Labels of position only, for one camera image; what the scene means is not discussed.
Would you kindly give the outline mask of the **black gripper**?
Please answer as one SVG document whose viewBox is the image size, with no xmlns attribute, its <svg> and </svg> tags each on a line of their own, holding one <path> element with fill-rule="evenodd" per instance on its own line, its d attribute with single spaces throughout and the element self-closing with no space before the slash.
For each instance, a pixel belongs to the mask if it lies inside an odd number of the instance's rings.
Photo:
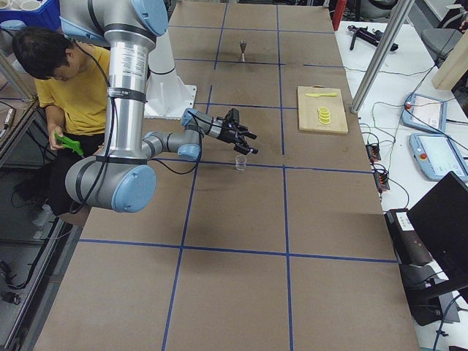
<svg viewBox="0 0 468 351">
<path fill-rule="evenodd" d="M 225 143 L 235 144 L 234 150 L 240 154 L 257 154 L 258 150 L 251 147 L 248 143 L 242 143 L 241 138 L 250 138 L 255 140 L 257 138 L 256 134 L 252 133 L 247 127 L 234 124 L 234 123 L 224 123 L 221 125 L 218 140 L 221 140 Z"/>
</svg>

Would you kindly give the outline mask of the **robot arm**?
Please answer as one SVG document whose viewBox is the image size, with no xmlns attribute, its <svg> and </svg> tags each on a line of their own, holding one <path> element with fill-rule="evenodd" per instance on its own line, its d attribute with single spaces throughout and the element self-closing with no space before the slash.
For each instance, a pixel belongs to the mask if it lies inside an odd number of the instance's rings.
<svg viewBox="0 0 468 351">
<path fill-rule="evenodd" d="M 68 37 L 110 48 L 105 146 L 67 173 L 76 205 L 140 211 L 156 189 L 148 161 L 164 152 L 199 161 L 205 136 L 253 152 L 236 109 L 214 118 L 193 108 L 195 87 L 176 74 L 163 1 L 62 1 L 60 15 Z"/>
</svg>

